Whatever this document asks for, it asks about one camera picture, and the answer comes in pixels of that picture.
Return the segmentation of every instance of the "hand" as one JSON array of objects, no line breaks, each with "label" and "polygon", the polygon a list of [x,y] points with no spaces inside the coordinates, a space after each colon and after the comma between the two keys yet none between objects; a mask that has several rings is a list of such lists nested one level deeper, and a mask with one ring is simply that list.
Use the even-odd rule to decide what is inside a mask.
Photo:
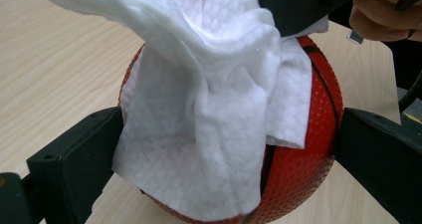
[{"label": "hand", "polygon": [[402,12],[394,10],[397,1],[353,0],[350,26],[368,40],[422,42],[422,0]]}]

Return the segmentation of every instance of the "light wood surface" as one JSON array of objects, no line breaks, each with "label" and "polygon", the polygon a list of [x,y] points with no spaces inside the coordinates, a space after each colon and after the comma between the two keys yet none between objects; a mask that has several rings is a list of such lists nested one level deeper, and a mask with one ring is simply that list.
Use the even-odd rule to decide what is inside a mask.
[{"label": "light wood surface", "polygon": [[[47,0],[0,0],[0,172],[28,174],[26,159],[91,112],[116,105],[123,74],[143,43],[103,18]],[[313,35],[338,77],[346,107],[399,121],[392,56],[354,45],[335,25]],[[183,223],[114,176],[88,223]],[[337,163],[317,192],[274,223],[397,223]]]}]

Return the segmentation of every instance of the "black cable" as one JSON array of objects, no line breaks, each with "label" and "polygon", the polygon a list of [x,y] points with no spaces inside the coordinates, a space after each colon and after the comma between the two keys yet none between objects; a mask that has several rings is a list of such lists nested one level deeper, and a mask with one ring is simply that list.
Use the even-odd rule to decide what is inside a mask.
[{"label": "black cable", "polygon": [[422,95],[422,72],[419,74],[416,81],[410,87],[409,91],[404,97],[398,102],[398,109],[400,112],[404,112],[419,96]]}]

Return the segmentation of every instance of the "pebbled ball surface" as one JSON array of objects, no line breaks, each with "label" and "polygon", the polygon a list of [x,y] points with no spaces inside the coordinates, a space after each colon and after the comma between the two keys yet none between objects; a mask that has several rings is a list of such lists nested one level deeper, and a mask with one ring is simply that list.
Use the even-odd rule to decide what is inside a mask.
[{"label": "pebbled ball surface", "polygon": [[[201,222],[183,216],[164,204],[160,207],[173,216],[193,224],[264,224],[277,220],[295,210],[306,201],[324,181],[334,161],[333,142],[341,122],[343,105],[341,92],[335,74],[323,53],[309,37],[298,41],[313,61],[313,86],[311,94],[310,119],[305,149],[280,146],[266,147],[262,178],[263,194],[258,208],[247,217]],[[130,69],[140,54],[133,58],[123,84],[130,76]]]}]

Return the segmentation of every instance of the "white cloth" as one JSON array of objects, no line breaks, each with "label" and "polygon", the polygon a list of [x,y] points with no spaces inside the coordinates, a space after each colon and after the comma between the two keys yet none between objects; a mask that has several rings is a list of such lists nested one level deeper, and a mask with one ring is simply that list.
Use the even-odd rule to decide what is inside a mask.
[{"label": "white cloth", "polygon": [[304,148],[311,63],[258,0],[52,1],[146,41],[121,94],[113,170],[163,204],[203,221],[247,214],[267,138]]}]

